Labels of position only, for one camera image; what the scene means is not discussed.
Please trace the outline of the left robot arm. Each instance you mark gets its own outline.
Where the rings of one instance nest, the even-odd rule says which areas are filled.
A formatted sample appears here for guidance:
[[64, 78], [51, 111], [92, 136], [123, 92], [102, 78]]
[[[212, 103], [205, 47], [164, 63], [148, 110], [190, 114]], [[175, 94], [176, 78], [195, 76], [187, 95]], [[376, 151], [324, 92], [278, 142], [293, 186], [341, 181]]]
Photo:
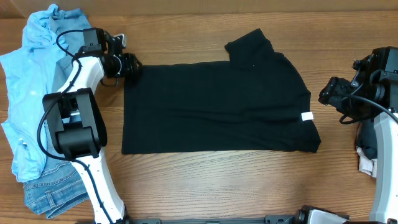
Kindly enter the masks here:
[[142, 64], [125, 53], [126, 36], [100, 28], [81, 30], [83, 45], [72, 55], [72, 72], [55, 93], [43, 97], [44, 115], [54, 159], [68, 161], [80, 175], [90, 198], [94, 223], [132, 223], [117, 193], [105, 158], [106, 126], [95, 91], [104, 78], [137, 78]]

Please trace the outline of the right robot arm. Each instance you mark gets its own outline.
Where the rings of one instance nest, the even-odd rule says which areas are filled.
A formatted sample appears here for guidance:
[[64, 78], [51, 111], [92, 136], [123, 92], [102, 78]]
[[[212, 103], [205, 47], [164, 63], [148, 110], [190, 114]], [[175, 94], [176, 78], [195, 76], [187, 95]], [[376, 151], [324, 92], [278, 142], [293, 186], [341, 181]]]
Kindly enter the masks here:
[[397, 223], [397, 48], [381, 47], [353, 64], [351, 81], [331, 77], [319, 102], [332, 105], [352, 123], [374, 121], [377, 143], [376, 193], [371, 223]]

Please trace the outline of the black t-shirt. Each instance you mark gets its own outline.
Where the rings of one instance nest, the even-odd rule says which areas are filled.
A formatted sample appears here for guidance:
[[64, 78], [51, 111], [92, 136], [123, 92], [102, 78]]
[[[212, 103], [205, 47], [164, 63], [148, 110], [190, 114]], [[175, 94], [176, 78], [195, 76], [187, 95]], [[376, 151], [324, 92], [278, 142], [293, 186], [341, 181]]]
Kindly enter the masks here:
[[311, 93], [260, 29], [225, 47], [229, 60], [145, 65], [124, 83], [123, 154], [317, 152]]

